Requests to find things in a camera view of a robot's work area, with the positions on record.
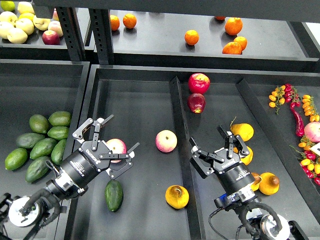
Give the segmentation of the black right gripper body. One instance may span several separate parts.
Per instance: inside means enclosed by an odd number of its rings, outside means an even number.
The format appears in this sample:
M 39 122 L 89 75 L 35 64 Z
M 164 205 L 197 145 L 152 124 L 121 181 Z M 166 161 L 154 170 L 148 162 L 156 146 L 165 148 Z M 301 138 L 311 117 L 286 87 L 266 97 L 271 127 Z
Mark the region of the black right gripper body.
M 237 153 L 232 151 L 232 158 L 228 158 L 229 152 L 226 148 L 216 150 L 214 153 L 224 159 L 223 163 L 215 160 L 213 169 L 227 195 L 234 194 L 255 181 L 248 167 L 240 161 Z

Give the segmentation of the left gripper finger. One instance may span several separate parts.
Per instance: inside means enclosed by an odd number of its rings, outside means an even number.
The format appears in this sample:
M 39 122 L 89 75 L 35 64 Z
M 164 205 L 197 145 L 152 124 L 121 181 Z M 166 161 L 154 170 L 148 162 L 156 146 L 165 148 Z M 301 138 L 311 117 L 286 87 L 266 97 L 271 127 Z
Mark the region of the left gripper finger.
M 96 151 L 98 149 L 100 130 L 114 117 L 113 114 L 108 116 L 106 119 L 98 118 L 96 120 L 88 118 L 80 127 L 78 127 L 73 133 L 72 137 L 80 144 L 85 142 L 84 135 L 90 128 L 94 128 L 93 137 L 91 142 L 91 150 Z
M 112 180 L 115 180 L 127 170 L 133 167 L 132 159 L 135 157 L 134 150 L 140 145 L 137 142 L 133 145 L 126 153 L 113 153 L 103 142 L 105 145 L 106 150 L 103 150 L 102 153 L 99 154 L 99 172 L 105 171 L 109 175 Z M 120 160 L 120 166 L 114 168 L 112 161 Z

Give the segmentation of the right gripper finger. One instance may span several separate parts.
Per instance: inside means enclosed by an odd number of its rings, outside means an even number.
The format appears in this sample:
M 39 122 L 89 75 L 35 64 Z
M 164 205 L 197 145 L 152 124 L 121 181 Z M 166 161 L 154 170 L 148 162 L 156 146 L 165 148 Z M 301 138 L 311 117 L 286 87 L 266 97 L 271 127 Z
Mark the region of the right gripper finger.
M 219 156 L 214 152 L 211 153 L 201 150 L 200 147 L 196 144 L 193 137 L 190 137 L 189 143 L 192 146 L 192 156 L 190 159 L 190 163 L 203 179 L 205 179 L 215 171 L 213 167 L 214 162 L 220 164 L 224 163 L 224 158 L 222 156 Z
M 239 134 L 234 135 L 232 132 L 226 131 L 222 125 L 218 125 L 217 131 L 225 141 L 224 147 L 227 159 L 233 157 L 234 148 L 237 149 L 240 158 L 244 158 L 250 154 L 248 147 Z

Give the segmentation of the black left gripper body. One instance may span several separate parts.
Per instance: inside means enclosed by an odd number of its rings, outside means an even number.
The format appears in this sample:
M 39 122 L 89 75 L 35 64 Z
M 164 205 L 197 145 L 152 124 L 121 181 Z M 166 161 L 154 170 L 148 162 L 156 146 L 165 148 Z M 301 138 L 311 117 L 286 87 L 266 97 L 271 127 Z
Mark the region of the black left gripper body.
M 110 167 L 109 159 L 100 159 L 101 155 L 108 154 L 105 141 L 99 140 L 95 150 L 92 141 L 84 141 L 82 145 L 69 155 L 60 165 L 60 176 L 67 182 L 78 187 L 84 187 L 100 172 Z

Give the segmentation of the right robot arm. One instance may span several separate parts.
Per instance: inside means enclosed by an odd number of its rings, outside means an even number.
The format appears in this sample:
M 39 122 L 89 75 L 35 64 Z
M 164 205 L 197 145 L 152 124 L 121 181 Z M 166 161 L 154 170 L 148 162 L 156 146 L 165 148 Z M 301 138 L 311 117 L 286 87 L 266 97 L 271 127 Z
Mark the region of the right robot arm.
M 217 130 L 225 144 L 214 152 L 201 149 L 193 137 L 189 139 L 192 146 L 190 162 L 195 170 L 203 179 L 215 174 L 225 191 L 214 200 L 216 210 L 209 215 L 208 221 L 222 210 L 233 210 L 241 222 L 236 231 L 237 238 L 245 228 L 253 240 L 287 240 L 290 236 L 296 240 L 308 239 L 296 221 L 286 220 L 255 194 L 252 187 L 257 180 L 243 163 L 250 151 L 242 137 L 220 125 Z

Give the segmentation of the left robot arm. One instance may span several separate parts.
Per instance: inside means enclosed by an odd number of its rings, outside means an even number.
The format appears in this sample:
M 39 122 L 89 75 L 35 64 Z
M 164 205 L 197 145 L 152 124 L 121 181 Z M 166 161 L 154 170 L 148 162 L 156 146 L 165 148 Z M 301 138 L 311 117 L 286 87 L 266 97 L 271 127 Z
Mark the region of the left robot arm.
M 100 130 L 113 118 L 94 120 L 88 118 L 72 137 L 80 147 L 70 154 L 61 165 L 47 160 L 45 165 L 55 172 L 56 177 L 31 196 L 11 197 L 5 193 L 0 198 L 0 223 L 10 221 L 17 227 L 29 227 L 26 240 L 35 238 L 38 231 L 53 222 L 61 213 L 63 200 L 82 196 L 88 184 L 102 171 L 114 180 L 133 166 L 136 143 L 126 153 L 114 153 L 100 139 Z

